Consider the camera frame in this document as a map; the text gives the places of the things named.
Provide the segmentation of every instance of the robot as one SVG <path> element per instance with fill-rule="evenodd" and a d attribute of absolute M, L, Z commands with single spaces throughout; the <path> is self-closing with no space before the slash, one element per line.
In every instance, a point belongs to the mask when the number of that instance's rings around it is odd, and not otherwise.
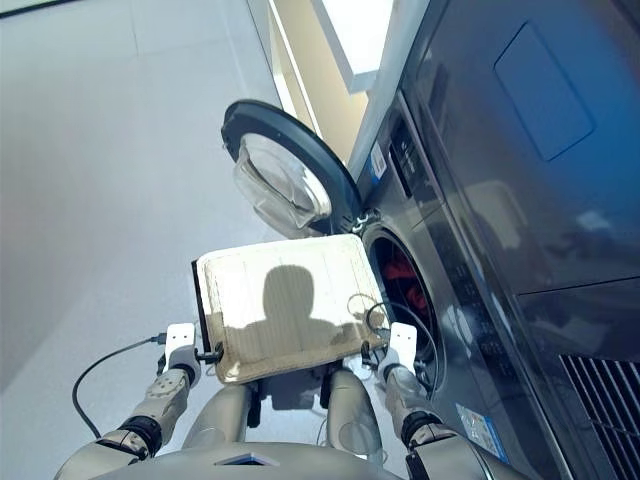
<path fill-rule="evenodd" d="M 392 335 L 394 328 L 402 327 L 394 323 Z M 205 405 L 182 449 L 156 456 L 171 439 L 186 410 L 189 390 L 200 378 L 195 338 L 193 324 L 169 326 L 164 371 L 144 400 L 120 427 L 75 452 L 56 480 L 398 478 L 382 467 L 380 431 L 369 396 L 346 368 L 333 369 L 323 385 L 328 448 L 244 442 L 255 399 L 255 387 L 247 384 L 224 386 Z M 412 480 L 525 478 L 444 425 L 432 411 L 407 356 L 392 345 L 377 376 L 385 388 L 394 433 L 408 450 L 406 465 Z"/>

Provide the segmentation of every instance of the front-loading washing machine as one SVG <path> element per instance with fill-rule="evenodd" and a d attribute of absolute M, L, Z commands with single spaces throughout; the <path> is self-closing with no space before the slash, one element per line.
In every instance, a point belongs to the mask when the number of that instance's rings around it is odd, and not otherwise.
<path fill-rule="evenodd" d="M 402 93 L 357 182 L 315 133 L 271 105 L 234 103 L 222 137 L 238 187 L 274 229 L 291 239 L 361 238 L 387 314 L 418 327 L 417 315 L 435 340 L 434 351 L 418 329 L 415 368 L 442 420 L 532 478 L 558 477 L 535 399 L 473 281 Z"/>

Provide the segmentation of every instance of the door glass window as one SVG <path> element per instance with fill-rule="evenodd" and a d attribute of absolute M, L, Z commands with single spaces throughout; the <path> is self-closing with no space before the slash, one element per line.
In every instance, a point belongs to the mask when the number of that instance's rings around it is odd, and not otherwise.
<path fill-rule="evenodd" d="M 309 225 L 331 215 L 318 178 L 289 150 L 262 135 L 242 137 L 233 177 L 256 213 L 288 238 L 317 235 Z"/>

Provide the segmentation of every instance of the vent grille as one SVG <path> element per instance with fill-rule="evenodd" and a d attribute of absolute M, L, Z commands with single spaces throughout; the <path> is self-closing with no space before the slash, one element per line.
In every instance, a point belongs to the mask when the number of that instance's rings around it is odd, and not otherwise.
<path fill-rule="evenodd" d="M 618 478 L 640 480 L 640 364 L 560 355 Z"/>

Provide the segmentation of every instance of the label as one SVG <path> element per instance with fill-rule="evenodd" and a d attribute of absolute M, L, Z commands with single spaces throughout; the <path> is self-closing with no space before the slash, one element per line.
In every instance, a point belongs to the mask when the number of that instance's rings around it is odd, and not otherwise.
<path fill-rule="evenodd" d="M 462 420 L 467 438 L 503 462 L 509 463 L 507 454 L 502 447 L 502 443 L 500 443 L 498 432 L 493 426 L 491 419 L 457 403 L 456 409 L 458 410 L 458 415 L 460 415 L 460 420 Z"/>
<path fill-rule="evenodd" d="M 382 155 L 382 149 L 378 142 L 374 143 L 373 148 L 371 149 L 371 166 L 373 167 L 373 173 L 378 180 L 380 180 L 384 172 L 387 171 L 387 162 L 384 160 L 384 155 Z"/>

